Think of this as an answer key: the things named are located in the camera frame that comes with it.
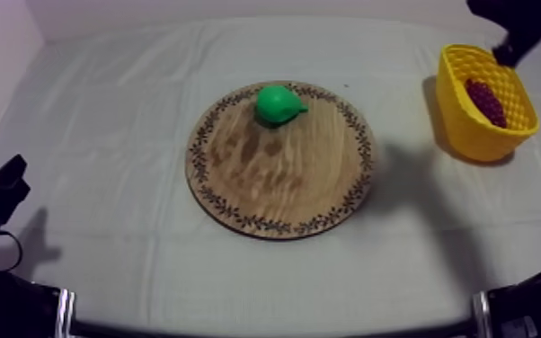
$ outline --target decorative border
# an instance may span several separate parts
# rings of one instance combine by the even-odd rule
[[[275,231],[278,236],[281,236],[279,237],[281,239],[297,239],[304,236],[315,235],[331,227],[337,226],[358,207],[368,191],[375,163],[372,152],[372,145],[374,143],[372,139],[369,139],[370,131],[368,131],[367,123],[364,120],[361,121],[361,118],[354,108],[339,99],[337,95],[329,93],[322,88],[314,87],[309,84],[285,84],[289,90],[300,96],[308,96],[317,100],[325,100],[334,103],[338,108],[338,112],[346,120],[347,127],[356,132],[355,139],[359,145],[357,152],[360,157],[362,174],[343,196],[340,206],[332,207],[328,212],[316,215],[307,222],[300,222],[294,226],[291,223],[281,220],[267,219],[257,215],[242,215],[238,207],[229,205],[225,198],[215,194],[213,190],[206,185],[209,172],[208,159],[204,151],[204,146],[207,145],[208,137],[212,131],[214,131],[220,113],[224,112],[229,106],[236,106],[242,100],[251,99],[264,85],[267,84],[255,84],[255,88],[250,87],[249,89],[242,89],[229,94],[217,102],[216,105],[207,112],[204,118],[205,120],[197,129],[195,138],[188,150],[188,152],[191,153],[191,165],[194,169],[193,177],[199,184],[199,188],[196,192],[200,194],[200,197],[203,200],[214,208],[216,215],[227,220],[233,219],[240,227],[240,229],[236,230],[251,236],[274,238],[252,234],[248,231],[255,229],[258,231]]]

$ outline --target yellow basket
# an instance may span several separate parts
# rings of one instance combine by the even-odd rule
[[[469,78],[491,87],[503,106],[506,129],[492,125],[476,108],[465,89]],[[539,129],[539,119],[516,73],[499,66],[483,49],[445,46],[436,94],[448,142],[465,157],[485,162],[501,159]]]

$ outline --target wood grain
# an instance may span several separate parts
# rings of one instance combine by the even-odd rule
[[[309,107],[286,125],[254,115],[265,85],[286,85]],[[312,236],[340,224],[367,194],[376,146],[362,116],[329,91],[297,82],[252,84],[225,96],[189,139],[186,175],[213,218],[267,239]]]

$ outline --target wrinkled cloth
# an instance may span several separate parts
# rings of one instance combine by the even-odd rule
[[[430,119],[441,47],[499,39],[263,18],[48,45],[0,125],[0,165],[23,154],[32,187],[7,226],[24,245],[17,273],[75,291],[78,319],[162,332],[331,336],[465,318],[476,291],[541,271],[541,130],[509,162],[472,165],[437,146]],[[518,72],[541,119],[541,47]],[[372,195],[305,240],[228,231],[185,180],[202,113],[270,80],[337,93],[377,141]]]

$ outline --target round wooden board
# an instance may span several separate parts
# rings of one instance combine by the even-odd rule
[[[257,93],[285,85],[309,107],[268,129],[254,119]],[[186,155],[193,195],[230,229],[298,239],[340,224],[361,203],[376,167],[367,123],[346,101],[311,84],[248,85],[217,101],[191,133]]]

